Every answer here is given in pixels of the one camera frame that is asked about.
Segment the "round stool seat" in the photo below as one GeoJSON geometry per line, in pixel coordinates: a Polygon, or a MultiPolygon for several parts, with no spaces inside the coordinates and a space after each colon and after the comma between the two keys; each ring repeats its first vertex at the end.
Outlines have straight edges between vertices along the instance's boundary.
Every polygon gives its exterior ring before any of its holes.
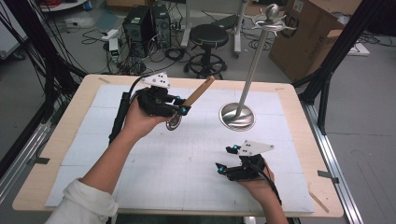
{"type": "Polygon", "coordinates": [[[228,34],[216,25],[202,24],[191,29],[190,40],[201,47],[213,49],[227,44],[228,34]]]}

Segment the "electronic equipment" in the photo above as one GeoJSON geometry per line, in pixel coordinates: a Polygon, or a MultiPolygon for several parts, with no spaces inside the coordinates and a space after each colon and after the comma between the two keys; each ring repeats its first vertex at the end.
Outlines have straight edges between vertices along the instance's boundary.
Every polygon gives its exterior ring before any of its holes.
{"type": "Polygon", "coordinates": [[[154,31],[158,49],[169,49],[171,47],[171,19],[165,4],[154,4],[151,6],[154,31]]]}
{"type": "Polygon", "coordinates": [[[129,53],[132,57],[136,58],[146,58],[149,56],[149,48],[148,43],[140,42],[131,42],[129,53]]]}
{"type": "Polygon", "coordinates": [[[149,55],[148,43],[154,37],[149,6],[133,6],[122,24],[125,36],[134,57],[145,58],[149,55]]]}
{"type": "Polygon", "coordinates": [[[108,51],[111,55],[111,62],[118,63],[120,59],[120,46],[117,38],[111,38],[108,40],[108,51]]]}

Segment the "white sleeve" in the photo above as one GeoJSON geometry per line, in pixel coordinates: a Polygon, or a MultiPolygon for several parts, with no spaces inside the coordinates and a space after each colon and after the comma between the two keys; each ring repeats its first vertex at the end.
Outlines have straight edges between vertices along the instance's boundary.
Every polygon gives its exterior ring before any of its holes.
{"type": "Polygon", "coordinates": [[[108,217],[113,217],[118,208],[119,205],[111,194],[75,179],[64,190],[61,203],[46,223],[106,223],[108,217]]]}

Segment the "round metal base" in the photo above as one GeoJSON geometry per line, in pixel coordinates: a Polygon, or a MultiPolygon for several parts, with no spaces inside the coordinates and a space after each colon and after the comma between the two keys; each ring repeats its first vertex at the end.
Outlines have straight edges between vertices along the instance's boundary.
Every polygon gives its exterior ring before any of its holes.
{"type": "Polygon", "coordinates": [[[246,105],[243,105],[241,114],[236,116],[237,108],[238,103],[229,103],[222,106],[219,112],[221,123],[227,128],[238,132],[251,129],[256,122],[256,116],[253,111],[246,105]]]}
{"type": "Polygon", "coordinates": [[[175,115],[171,120],[166,121],[166,128],[169,131],[173,131],[180,124],[181,118],[182,118],[181,115],[175,115]]]}

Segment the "black chair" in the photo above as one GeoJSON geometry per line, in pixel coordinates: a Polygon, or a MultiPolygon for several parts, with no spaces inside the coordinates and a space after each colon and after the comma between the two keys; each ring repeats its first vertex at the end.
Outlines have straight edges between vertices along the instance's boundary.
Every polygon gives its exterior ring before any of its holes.
{"type": "Polygon", "coordinates": [[[191,57],[184,65],[184,72],[191,70],[197,74],[197,78],[219,76],[223,79],[221,72],[227,70],[227,65],[218,55],[212,54],[212,49],[227,44],[227,32],[212,24],[198,25],[191,29],[190,41],[195,44],[193,49],[199,46],[205,52],[191,57]]]}

